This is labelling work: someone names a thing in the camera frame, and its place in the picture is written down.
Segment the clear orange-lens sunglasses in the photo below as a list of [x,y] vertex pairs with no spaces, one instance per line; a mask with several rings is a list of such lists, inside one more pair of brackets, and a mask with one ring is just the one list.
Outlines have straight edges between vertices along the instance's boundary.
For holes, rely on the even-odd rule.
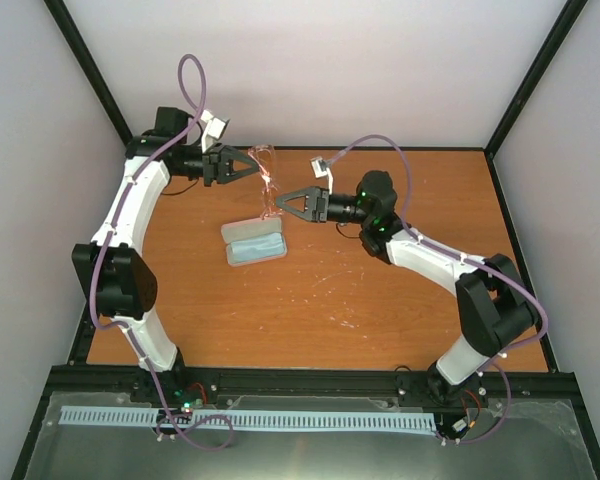
[[279,185],[276,180],[277,156],[275,148],[266,144],[255,145],[248,150],[248,155],[257,163],[259,176],[263,182],[263,210],[260,218],[267,219],[279,216],[280,209],[276,206]]

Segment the light blue cleaning cloth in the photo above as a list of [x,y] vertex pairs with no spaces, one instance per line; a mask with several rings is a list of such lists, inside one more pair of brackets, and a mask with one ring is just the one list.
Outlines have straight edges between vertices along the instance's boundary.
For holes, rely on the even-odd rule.
[[245,263],[280,255],[285,244],[280,233],[269,233],[257,237],[232,242],[231,258],[234,263]]

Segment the pink glasses case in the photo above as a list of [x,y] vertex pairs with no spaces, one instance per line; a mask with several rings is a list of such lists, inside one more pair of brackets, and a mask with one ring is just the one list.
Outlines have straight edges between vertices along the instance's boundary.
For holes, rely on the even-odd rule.
[[288,251],[278,216],[227,223],[221,227],[221,235],[232,267],[274,260]]

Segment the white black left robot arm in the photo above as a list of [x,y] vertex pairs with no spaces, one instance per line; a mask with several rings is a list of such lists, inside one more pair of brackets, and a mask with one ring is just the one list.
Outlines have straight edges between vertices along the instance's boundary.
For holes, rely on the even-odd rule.
[[153,128],[126,145],[122,180],[102,225],[86,244],[74,246],[72,263],[98,330],[119,329],[166,402],[181,400],[188,378],[174,368],[179,349],[155,307],[157,278],[142,257],[158,199],[173,177],[209,187],[258,172],[255,160],[221,143],[229,122],[205,110],[199,117],[160,107]]

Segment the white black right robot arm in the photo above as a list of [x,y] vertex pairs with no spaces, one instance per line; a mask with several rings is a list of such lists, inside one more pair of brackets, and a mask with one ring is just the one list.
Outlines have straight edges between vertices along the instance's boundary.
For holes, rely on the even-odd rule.
[[526,290],[513,261],[501,254],[470,255],[435,241],[395,211],[397,194],[388,172],[367,172],[353,195],[311,186],[282,194],[277,207],[312,223],[357,224],[366,252],[405,268],[454,296],[461,334],[427,372],[432,399],[445,404],[497,356],[523,345],[531,328],[546,330],[547,315]]

